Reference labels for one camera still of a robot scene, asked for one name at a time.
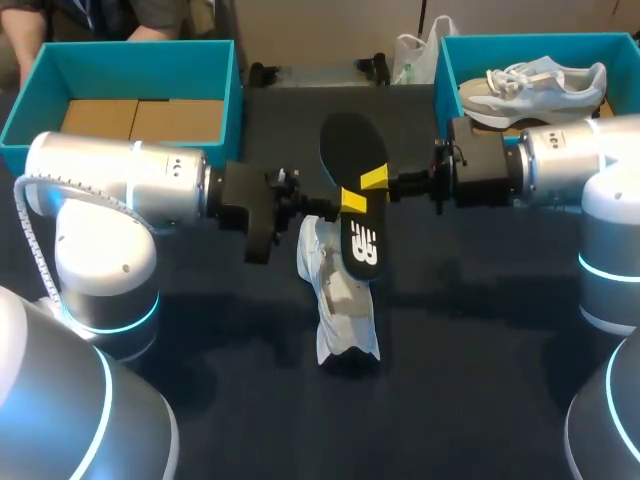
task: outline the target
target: wall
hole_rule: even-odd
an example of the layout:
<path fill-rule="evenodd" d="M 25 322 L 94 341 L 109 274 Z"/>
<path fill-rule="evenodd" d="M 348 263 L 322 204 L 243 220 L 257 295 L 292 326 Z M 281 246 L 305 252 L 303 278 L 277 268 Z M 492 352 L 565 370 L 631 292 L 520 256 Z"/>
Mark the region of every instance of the wall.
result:
<path fill-rule="evenodd" d="M 392 56 L 399 34 L 417 33 L 422 5 L 421 0 L 217 1 L 216 21 L 224 18 L 222 33 L 240 41 L 243 66 L 348 62 L 377 52 Z M 466 34 L 640 30 L 640 0 L 428 0 L 425 37 L 442 14 Z"/>
<path fill-rule="evenodd" d="M 606 31 L 616 0 L 428 0 L 426 25 L 447 14 L 465 34 Z"/>
<path fill-rule="evenodd" d="M 393 53 L 417 33 L 421 0 L 219 0 L 216 17 L 244 50 L 242 63 L 309 65 Z"/>

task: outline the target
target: sneaker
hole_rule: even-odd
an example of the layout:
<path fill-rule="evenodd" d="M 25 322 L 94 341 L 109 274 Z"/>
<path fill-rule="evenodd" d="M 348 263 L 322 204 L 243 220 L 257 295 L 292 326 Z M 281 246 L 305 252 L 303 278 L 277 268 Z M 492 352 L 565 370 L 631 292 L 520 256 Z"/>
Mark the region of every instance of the sneaker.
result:
<path fill-rule="evenodd" d="M 493 128 L 509 128 L 518 120 L 537 119 L 549 124 L 591 116 L 604 100 L 607 70 L 567 68 L 543 57 L 517 63 L 505 70 L 488 70 L 486 78 L 460 85 L 464 112 Z"/>
<path fill-rule="evenodd" d="M 380 360 L 369 285 L 351 277 L 340 253 L 340 223 L 308 216 L 300 227 L 298 274 L 313 286 L 320 323 L 316 337 L 318 364 L 352 347 Z"/>

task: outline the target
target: teal box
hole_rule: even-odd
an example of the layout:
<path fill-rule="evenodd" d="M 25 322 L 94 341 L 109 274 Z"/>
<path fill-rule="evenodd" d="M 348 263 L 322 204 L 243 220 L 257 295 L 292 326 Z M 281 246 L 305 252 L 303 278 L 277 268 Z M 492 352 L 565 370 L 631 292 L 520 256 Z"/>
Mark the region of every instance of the teal box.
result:
<path fill-rule="evenodd" d="M 242 83 L 233 41 L 48 43 L 18 95 L 0 136 L 0 153 L 16 176 L 29 145 L 57 131 L 72 99 L 224 100 L 220 139 L 171 144 L 204 150 L 209 163 L 237 160 Z"/>
<path fill-rule="evenodd" d="M 445 37 L 435 79 L 438 129 L 447 138 L 448 122 L 464 115 L 458 86 L 486 77 L 487 70 L 550 56 L 557 63 L 588 68 L 601 62 L 607 68 L 607 100 L 616 115 L 640 113 L 640 49 L 626 33 L 481 35 Z M 517 137 L 507 137 L 508 144 Z"/>

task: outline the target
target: shoelace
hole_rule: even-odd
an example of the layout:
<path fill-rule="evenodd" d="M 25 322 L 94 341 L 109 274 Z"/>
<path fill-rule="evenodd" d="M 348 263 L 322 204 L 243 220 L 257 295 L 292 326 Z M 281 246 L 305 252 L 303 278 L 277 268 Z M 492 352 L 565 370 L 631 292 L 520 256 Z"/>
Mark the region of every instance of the shoelace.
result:
<path fill-rule="evenodd" d="M 528 76 L 517 71 L 524 63 L 516 63 L 504 70 L 487 70 L 487 83 L 489 89 L 495 95 L 501 93 L 513 93 L 521 88 L 530 87 L 532 84 L 551 77 L 557 77 L 558 72 L 540 73 Z"/>
<path fill-rule="evenodd" d="M 522 65 L 524 64 L 516 63 L 504 70 L 487 70 L 487 83 L 491 92 L 499 95 L 502 92 L 516 91 L 526 85 L 528 83 L 527 76 L 516 71 Z"/>

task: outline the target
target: new balance logo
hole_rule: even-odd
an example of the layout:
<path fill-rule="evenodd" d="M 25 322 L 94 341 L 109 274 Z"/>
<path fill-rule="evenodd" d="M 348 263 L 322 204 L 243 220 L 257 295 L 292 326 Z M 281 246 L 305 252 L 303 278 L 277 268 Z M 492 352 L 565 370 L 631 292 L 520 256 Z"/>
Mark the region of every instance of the new balance logo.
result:
<path fill-rule="evenodd" d="M 373 266 L 378 263 L 378 249 L 374 245 L 376 232 L 351 221 L 351 249 L 353 256 L 359 262 L 367 262 Z"/>

